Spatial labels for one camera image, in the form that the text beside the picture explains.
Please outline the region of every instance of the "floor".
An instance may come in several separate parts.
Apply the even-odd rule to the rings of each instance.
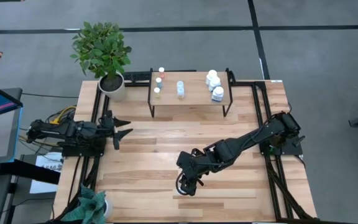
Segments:
[[[0,2],[0,88],[76,96],[92,77],[69,57],[74,34],[64,29],[81,28],[83,21],[165,27],[127,29],[133,49],[127,71],[229,67],[238,79],[283,80],[306,136],[304,160],[318,216],[358,223],[358,128],[347,122],[358,116],[358,1]],[[76,103],[34,96],[22,101],[24,128]],[[18,154],[32,153],[19,146]],[[50,202],[20,206],[16,214],[14,223],[44,222]]]

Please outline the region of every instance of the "yellow cable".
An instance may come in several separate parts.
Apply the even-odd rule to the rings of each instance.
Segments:
[[[57,116],[57,118],[55,118],[53,121],[51,121],[51,124],[59,124],[60,123],[60,119],[62,118],[62,115],[69,109],[75,109],[75,106],[69,106],[66,107],[64,110],[62,110],[62,112],[59,114],[59,116]]]

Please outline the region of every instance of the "small bottle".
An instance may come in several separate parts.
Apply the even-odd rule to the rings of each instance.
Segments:
[[[158,88],[158,87],[154,88],[154,95],[155,95],[156,98],[161,97],[160,88]]]
[[[209,91],[212,92],[217,86],[221,86],[221,79],[219,77],[213,77],[209,83]]]
[[[164,78],[165,77],[165,69],[163,68],[163,67],[160,67],[159,69],[158,69],[158,71],[160,72],[160,78]]]
[[[218,86],[212,92],[212,100],[220,102],[223,100],[223,88]]]
[[[182,87],[185,88],[185,84],[182,81],[177,82],[177,88]]]
[[[218,73],[215,70],[210,70],[206,76],[205,84],[209,86],[213,77],[218,77]]]
[[[157,87],[159,87],[161,89],[162,88],[162,79],[156,78],[155,81],[157,82]]]
[[[177,88],[178,91],[178,99],[183,99],[185,97],[185,89],[183,87]]]

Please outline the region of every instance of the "potted plant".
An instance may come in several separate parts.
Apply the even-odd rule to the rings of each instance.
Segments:
[[[105,192],[94,193],[81,184],[80,206],[68,212],[61,221],[72,222],[82,220],[82,224],[105,224],[106,218],[112,213],[112,204],[105,199]]]
[[[110,22],[93,26],[84,22],[84,27],[73,37],[76,54],[70,55],[80,61],[84,75],[89,70],[99,79],[99,88],[110,99],[125,98],[124,65],[131,64],[127,54],[131,47],[124,46],[124,35],[119,27]]]

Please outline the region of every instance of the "white pot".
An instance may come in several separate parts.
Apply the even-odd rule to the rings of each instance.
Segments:
[[[106,203],[106,211],[104,211],[104,217],[107,219],[110,217],[110,215],[112,215],[112,202],[107,201],[106,199],[104,199],[104,202]]]
[[[116,72],[117,75],[121,76],[122,78],[122,83],[121,86],[114,91],[104,91],[101,87],[100,87],[100,82],[102,80],[103,77],[101,77],[99,79],[98,85],[99,85],[99,89],[106,94],[108,97],[110,97],[110,99],[112,99],[113,101],[121,101],[125,98],[126,96],[126,92],[125,92],[125,82],[124,82],[124,77],[121,75],[121,73]]]

